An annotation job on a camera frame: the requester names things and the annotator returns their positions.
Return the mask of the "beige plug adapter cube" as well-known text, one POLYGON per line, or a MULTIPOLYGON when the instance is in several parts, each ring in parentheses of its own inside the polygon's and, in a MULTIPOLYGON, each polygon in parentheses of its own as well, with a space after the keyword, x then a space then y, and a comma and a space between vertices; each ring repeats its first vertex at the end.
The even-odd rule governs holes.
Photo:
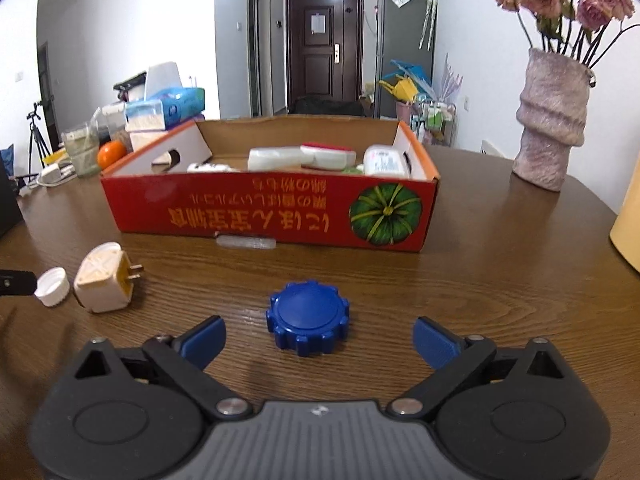
POLYGON ((101 244, 82 260, 74 279, 74 294, 81 307, 92 314, 124 310, 143 270, 142 264, 131 262, 118 243, 101 244))

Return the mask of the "blue gear lid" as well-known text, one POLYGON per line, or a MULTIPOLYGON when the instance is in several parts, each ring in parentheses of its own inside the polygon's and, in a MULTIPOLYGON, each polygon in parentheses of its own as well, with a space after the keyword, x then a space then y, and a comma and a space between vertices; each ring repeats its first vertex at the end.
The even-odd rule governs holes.
POLYGON ((332 353, 347 338, 349 321, 350 302, 335 286, 317 281, 286 284, 266 311, 276 346, 303 358, 332 353))

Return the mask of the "red white lint brush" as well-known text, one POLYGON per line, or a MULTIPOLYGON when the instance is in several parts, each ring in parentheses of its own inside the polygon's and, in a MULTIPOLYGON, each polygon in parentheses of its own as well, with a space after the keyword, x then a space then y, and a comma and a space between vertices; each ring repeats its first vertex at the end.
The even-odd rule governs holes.
POLYGON ((293 166, 342 171, 355 165, 357 153, 350 148, 317 143, 282 148, 252 148, 248 171, 272 171, 293 166))

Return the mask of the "green spray bottle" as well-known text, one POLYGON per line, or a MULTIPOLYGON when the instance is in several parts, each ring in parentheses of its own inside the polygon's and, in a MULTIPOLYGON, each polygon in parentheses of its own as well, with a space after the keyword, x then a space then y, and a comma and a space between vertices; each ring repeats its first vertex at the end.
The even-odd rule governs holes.
POLYGON ((362 176, 364 174, 363 164, 347 167, 342 170, 342 174, 351 174, 352 176, 362 176))

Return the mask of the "white bottle cap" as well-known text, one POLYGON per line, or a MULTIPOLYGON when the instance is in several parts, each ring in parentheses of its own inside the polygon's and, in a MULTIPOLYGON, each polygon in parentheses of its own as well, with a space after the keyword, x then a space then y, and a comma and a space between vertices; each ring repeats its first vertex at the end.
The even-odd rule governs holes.
POLYGON ((35 297, 47 308, 56 307, 70 293, 70 281, 62 266, 44 272, 37 280, 35 297))

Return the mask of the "black paper bag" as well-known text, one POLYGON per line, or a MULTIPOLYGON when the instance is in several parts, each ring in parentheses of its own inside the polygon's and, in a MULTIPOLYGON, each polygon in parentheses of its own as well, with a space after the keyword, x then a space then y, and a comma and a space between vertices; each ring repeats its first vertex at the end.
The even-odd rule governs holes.
POLYGON ((23 215, 11 188, 4 166, 0 165, 0 236, 23 221, 23 215))

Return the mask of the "clear drinking glass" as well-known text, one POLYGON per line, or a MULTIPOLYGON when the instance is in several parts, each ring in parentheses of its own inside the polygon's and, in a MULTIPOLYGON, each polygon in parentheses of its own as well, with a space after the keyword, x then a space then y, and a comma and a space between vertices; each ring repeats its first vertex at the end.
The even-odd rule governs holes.
POLYGON ((78 177, 90 177, 100 172, 100 141, 92 125, 84 122, 67 129, 62 133, 62 142, 78 177))

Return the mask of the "orange fruit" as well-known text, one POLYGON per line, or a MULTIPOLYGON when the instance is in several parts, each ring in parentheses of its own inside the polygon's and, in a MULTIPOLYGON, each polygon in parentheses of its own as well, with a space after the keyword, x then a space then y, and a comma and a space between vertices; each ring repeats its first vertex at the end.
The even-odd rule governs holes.
POLYGON ((111 140, 103 144, 96 155, 96 162, 101 170, 107 170, 128 154, 126 145, 119 140, 111 140))

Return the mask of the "red cardboard box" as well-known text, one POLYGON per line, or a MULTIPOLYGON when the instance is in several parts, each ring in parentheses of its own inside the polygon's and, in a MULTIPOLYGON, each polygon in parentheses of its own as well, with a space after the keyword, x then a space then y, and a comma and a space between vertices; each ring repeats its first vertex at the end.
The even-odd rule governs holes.
POLYGON ((184 236, 241 235, 279 243, 420 252, 440 175, 404 122, 347 116, 288 115, 190 120, 115 162, 101 174, 122 232, 184 236), (352 176, 293 166, 248 171, 252 148, 317 143, 371 145, 405 154, 410 177, 352 176), (238 172, 190 174, 191 164, 238 172))

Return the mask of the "clear food container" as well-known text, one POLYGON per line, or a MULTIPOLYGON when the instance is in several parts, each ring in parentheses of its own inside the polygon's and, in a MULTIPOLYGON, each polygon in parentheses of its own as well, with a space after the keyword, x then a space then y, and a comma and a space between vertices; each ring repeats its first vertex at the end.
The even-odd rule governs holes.
POLYGON ((132 151, 130 135, 126 131, 125 102, 117 102, 98 107, 90 119, 99 139, 99 144, 104 145, 110 141, 120 141, 125 145, 126 151, 132 151))

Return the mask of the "purple white tissue pack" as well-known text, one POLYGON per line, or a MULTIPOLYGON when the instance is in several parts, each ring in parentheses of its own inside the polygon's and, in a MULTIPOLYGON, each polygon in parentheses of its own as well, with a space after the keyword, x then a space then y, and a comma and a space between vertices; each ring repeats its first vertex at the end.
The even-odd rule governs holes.
POLYGON ((142 150, 153 142, 166 136, 167 131, 130 132, 129 139, 134 152, 142 150))

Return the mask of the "yellow thermos jug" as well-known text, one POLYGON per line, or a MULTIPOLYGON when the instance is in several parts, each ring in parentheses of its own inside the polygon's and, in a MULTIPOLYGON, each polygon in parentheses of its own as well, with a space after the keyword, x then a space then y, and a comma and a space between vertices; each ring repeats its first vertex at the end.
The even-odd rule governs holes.
POLYGON ((612 226, 610 241, 626 263, 640 272, 640 160, 612 226))

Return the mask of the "blue tissue pack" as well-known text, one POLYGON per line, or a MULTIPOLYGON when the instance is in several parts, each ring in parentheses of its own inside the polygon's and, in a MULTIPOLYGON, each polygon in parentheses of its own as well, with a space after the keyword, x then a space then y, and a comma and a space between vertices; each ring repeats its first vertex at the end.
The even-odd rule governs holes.
POLYGON ((168 131, 201 115, 205 107, 205 90, 183 87, 176 63, 154 65, 146 71, 143 98, 125 106, 125 129, 168 131))

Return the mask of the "pink textured vase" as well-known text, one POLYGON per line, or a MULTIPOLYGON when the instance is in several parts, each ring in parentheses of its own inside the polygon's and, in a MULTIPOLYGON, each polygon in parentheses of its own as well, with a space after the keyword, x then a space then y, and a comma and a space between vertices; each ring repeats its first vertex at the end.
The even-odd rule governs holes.
POLYGON ((523 126, 512 171, 522 180, 560 192, 570 150, 584 144, 594 73, 565 55, 528 51, 525 84, 516 120, 523 126))

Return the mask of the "black folding chair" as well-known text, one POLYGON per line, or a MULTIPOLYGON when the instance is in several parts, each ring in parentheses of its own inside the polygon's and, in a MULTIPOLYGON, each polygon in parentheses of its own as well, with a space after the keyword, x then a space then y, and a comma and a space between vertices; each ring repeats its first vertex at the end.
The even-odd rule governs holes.
POLYGON ((323 115, 364 117, 364 109, 360 101, 333 101, 303 96, 292 105, 290 115, 323 115))

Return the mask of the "blue yellow dustpan set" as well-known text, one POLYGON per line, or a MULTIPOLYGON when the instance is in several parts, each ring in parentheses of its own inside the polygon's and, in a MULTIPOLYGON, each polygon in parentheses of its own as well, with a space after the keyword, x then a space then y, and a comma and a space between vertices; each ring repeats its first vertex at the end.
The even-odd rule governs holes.
POLYGON ((378 86, 387 91, 396 101, 411 103, 419 94, 436 99, 431 78, 421 65, 391 60, 395 71, 383 76, 378 86))

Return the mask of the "grey refrigerator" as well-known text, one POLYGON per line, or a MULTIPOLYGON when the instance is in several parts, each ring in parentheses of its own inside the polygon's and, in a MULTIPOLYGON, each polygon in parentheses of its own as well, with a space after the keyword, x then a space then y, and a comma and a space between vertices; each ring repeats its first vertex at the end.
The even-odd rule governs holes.
POLYGON ((416 65, 430 84, 435 53, 435 0, 378 0, 374 82, 375 118, 395 117, 394 97, 378 82, 395 80, 393 61, 416 65))

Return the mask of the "dark brown door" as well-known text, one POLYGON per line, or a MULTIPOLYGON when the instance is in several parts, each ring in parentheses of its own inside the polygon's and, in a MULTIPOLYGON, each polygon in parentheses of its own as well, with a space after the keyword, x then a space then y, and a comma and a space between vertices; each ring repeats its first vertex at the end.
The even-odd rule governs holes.
POLYGON ((288 106, 352 102, 362 83, 362 0, 285 0, 288 106))

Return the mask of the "dried pink roses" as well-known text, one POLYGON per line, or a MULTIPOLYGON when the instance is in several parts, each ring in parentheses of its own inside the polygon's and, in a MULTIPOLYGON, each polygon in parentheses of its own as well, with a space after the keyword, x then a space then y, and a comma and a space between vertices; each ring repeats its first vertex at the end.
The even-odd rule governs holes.
POLYGON ((593 68, 625 32, 637 28, 632 0, 494 0, 499 9, 535 20, 541 50, 593 68))

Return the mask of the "white board leaning on wall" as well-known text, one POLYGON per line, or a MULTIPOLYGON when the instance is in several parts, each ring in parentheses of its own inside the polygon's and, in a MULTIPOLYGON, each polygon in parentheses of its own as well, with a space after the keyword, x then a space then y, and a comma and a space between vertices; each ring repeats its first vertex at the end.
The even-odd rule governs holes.
POLYGON ((500 151, 498 148, 495 147, 494 144, 492 144, 488 140, 483 140, 482 142, 480 142, 480 152, 482 154, 486 154, 490 156, 506 158, 506 155, 503 153, 503 151, 500 151))

